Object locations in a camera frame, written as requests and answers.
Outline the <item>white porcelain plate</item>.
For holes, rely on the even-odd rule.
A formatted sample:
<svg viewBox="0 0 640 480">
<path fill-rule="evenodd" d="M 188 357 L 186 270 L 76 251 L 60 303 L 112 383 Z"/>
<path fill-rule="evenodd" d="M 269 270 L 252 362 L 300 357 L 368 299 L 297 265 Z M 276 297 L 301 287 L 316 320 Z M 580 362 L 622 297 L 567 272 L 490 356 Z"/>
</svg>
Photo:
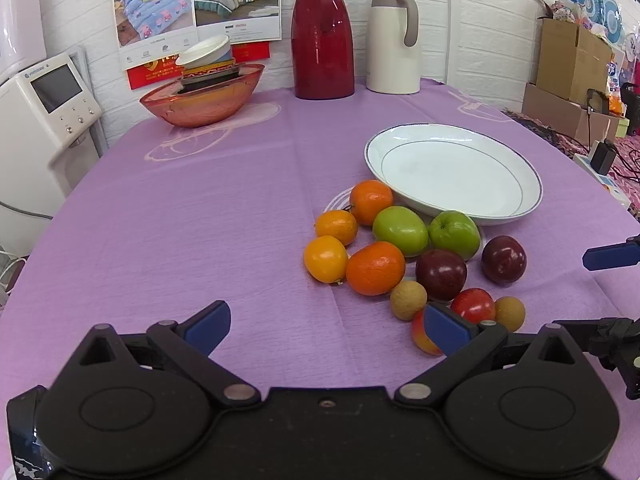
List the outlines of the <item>white porcelain plate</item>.
<svg viewBox="0 0 640 480">
<path fill-rule="evenodd" d="M 544 197 L 535 167 L 486 134 L 439 124 L 399 125 L 371 138 L 364 161 L 410 207 L 466 214 L 498 226 L 534 212 Z"/>
</svg>

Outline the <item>dark red plum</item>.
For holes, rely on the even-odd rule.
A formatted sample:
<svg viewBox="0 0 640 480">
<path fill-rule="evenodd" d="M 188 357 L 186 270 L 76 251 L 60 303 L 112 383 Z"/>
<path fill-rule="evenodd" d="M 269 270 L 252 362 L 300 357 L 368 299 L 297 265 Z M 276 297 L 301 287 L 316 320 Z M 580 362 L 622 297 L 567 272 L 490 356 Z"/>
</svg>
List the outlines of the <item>dark red plum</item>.
<svg viewBox="0 0 640 480">
<path fill-rule="evenodd" d="M 450 250 L 430 249 L 416 260 L 416 281 L 431 300 L 453 300 L 462 291 L 467 277 L 465 261 Z"/>
<path fill-rule="evenodd" d="M 526 252 L 513 237 L 496 236 L 483 249 L 482 271 L 488 280 L 496 284 L 509 285 L 518 281 L 526 266 Z"/>
</svg>

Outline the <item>upper cardboard box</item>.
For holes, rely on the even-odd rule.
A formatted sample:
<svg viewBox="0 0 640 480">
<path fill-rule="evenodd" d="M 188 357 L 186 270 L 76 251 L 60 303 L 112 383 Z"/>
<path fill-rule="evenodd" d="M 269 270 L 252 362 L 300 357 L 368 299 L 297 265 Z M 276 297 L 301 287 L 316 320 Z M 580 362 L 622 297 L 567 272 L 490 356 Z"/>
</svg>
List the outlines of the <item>upper cardboard box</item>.
<svg viewBox="0 0 640 480">
<path fill-rule="evenodd" d="M 544 18 L 536 86 L 586 106 L 589 90 L 604 93 L 612 48 L 582 25 Z"/>
</svg>

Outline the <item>white power strip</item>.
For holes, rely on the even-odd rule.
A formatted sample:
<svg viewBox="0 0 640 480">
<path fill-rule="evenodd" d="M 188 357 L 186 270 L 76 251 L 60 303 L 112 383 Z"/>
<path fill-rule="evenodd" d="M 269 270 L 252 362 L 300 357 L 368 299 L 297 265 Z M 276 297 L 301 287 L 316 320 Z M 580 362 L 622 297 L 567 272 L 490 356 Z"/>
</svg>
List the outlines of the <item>white power strip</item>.
<svg viewBox="0 0 640 480">
<path fill-rule="evenodd" d="M 594 180 L 598 181 L 600 185 L 606 188 L 625 209 L 628 209 L 631 206 L 630 199 L 611 177 L 598 174 L 597 171 L 590 166 L 590 159 L 587 155 L 575 153 L 573 155 L 573 162 L 576 162 L 580 168 L 585 170 L 587 174 L 590 174 Z"/>
</svg>

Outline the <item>black power adapter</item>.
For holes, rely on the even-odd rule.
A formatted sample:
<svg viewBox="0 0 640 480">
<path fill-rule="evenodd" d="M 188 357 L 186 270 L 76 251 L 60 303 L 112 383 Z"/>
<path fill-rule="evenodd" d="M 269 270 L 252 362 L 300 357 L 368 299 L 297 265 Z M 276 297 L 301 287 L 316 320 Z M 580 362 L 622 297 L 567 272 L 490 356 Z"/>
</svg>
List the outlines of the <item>black power adapter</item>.
<svg viewBox="0 0 640 480">
<path fill-rule="evenodd" d="M 589 165 L 596 174 L 606 176 L 613 166 L 616 155 L 615 145 L 611 141 L 598 141 L 593 144 L 590 151 Z"/>
</svg>

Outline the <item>red cherry tomato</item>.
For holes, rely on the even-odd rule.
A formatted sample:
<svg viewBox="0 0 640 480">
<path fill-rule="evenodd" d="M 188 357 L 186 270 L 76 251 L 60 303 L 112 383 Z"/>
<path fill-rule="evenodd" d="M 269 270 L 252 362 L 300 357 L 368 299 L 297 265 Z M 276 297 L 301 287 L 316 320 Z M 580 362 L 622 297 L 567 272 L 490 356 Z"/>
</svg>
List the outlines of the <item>red cherry tomato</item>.
<svg viewBox="0 0 640 480">
<path fill-rule="evenodd" d="M 481 288 L 462 290 L 451 301 L 450 309 L 474 324 L 493 321 L 496 318 L 495 301 Z"/>
</svg>

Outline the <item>round green apple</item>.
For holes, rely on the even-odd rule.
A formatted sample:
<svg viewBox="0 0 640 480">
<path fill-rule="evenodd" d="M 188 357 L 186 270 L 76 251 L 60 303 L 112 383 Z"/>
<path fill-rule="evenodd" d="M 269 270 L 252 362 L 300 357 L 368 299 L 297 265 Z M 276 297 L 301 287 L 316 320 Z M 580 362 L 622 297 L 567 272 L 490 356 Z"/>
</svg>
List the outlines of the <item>round green apple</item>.
<svg viewBox="0 0 640 480">
<path fill-rule="evenodd" d="M 428 232 L 433 247 L 455 252 L 465 261 L 475 256 L 482 241 L 474 221 L 456 210 L 438 214 L 428 226 Z"/>
</svg>

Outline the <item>small yellow orange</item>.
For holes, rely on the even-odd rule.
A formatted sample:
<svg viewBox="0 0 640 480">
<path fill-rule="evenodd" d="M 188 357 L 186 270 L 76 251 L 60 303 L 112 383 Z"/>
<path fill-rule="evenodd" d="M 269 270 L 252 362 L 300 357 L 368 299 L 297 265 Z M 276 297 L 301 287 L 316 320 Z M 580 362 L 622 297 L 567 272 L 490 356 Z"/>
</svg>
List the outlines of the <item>small yellow orange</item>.
<svg viewBox="0 0 640 480">
<path fill-rule="evenodd" d="M 352 244 L 358 234 L 356 218 L 346 210 L 329 210 L 320 214 L 314 224 L 316 235 L 333 236 L 344 246 Z"/>
<path fill-rule="evenodd" d="M 336 284 L 344 280 L 348 255 L 336 237 L 316 237 L 306 246 L 303 259 L 306 270 L 318 282 Z"/>
</svg>

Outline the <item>red yellow peach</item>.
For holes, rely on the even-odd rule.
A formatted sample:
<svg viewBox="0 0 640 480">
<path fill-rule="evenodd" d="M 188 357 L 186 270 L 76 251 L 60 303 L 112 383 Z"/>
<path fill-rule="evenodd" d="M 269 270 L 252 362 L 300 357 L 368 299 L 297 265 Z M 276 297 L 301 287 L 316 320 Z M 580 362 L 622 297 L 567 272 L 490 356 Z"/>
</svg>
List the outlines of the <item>red yellow peach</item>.
<svg viewBox="0 0 640 480">
<path fill-rule="evenodd" d="M 423 352 L 430 356 L 441 356 L 440 350 L 430 338 L 428 338 L 424 328 L 425 309 L 418 312 L 411 320 L 410 334 L 413 343 Z"/>
</svg>

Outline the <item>brown longan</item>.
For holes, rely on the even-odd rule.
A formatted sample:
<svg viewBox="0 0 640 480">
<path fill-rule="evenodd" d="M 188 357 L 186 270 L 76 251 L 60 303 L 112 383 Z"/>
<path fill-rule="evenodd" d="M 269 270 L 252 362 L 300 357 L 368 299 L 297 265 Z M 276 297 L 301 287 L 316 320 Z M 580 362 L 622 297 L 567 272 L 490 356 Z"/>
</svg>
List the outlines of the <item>brown longan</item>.
<svg viewBox="0 0 640 480">
<path fill-rule="evenodd" d="M 416 281 L 401 281 L 390 293 L 390 310 L 404 322 L 410 322 L 426 304 L 427 292 Z"/>
<path fill-rule="evenodd" d="M 516 297 L 504 296 L 495 301 L 495 321 L 510 333 L 519 330 L 525 321 L 526 309 Z"/>
</svg>

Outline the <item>orange tangerine back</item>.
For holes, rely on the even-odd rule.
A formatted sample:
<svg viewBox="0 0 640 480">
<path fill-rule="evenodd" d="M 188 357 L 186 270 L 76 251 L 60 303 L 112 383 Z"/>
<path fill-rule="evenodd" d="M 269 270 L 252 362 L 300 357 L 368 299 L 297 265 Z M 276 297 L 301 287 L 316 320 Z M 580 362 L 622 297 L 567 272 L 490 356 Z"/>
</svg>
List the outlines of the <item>orange tangerine back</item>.
<svg viewBox="0 0 640 480">
<path fill-rule="evenodd" d="M 392 206 L 392 190 L 378 180 L 359 182 L 349 196 L 349 211 L 360 226 L 370 226 L 383 209 Z"/>
</svg>

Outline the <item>large orange tangerine front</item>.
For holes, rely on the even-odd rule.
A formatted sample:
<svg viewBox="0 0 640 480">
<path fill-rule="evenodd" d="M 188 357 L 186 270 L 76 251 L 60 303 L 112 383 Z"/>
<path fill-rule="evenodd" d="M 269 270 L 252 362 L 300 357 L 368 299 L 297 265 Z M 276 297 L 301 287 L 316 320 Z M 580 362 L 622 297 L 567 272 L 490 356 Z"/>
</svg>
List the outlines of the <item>large orange tangerine front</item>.
<svg viewBox="0 0 640 480">
<path fill-rule="evenodd" d="M 349 258 L 346 282 L 360 295 L 385 295 L 402 281 L 405 270 L 405 256 L 399 248 L 389 242 L 375 242 Z"/>
</svg>

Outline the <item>white thermos jug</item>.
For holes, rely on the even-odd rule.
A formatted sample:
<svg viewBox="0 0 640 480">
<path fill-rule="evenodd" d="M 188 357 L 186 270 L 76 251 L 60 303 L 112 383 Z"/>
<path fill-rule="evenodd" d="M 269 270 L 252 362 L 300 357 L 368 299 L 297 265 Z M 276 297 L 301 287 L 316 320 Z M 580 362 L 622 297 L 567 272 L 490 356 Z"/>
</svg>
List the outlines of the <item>white thermos jug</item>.
<svg viewBox="0 0 640 480">
<path fill-rule="evenodd" d="M 415 94 L 420 91 L 420 15 L 416 0 L 372 0 L 367 28 L 369 90 Z"/>
</svg>

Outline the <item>oval green apple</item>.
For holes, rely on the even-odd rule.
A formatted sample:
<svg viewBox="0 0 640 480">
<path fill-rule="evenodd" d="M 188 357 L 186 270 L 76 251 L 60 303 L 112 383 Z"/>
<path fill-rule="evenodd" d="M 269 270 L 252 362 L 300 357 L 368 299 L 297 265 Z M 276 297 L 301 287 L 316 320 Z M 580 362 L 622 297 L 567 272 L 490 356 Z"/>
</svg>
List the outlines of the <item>oval green apple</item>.
<svg viewBox="0 0 640 480">
<path fill-rule="evenodd" d="M 430 240 L 422 218 L 404 206 L 381 210 L 372 223 L 372 233 L 379 242 L 395 245 L 406 257 L 422 254 Z"/>
</svg>

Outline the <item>white water dispenser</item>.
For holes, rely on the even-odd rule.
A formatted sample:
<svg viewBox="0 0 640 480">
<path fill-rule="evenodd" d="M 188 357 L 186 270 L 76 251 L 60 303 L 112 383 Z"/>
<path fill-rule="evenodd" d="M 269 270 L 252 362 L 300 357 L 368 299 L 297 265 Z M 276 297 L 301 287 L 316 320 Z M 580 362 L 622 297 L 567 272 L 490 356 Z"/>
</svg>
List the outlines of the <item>white water dispenser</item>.
<svg viewBox="0 0 640 480">
<path fill-rule="evenodd" d="M 91 128 L 102 108 L 66 52 L 1 86 L 1 246 L 32 252 L 101 155 Z"/>
</svg>

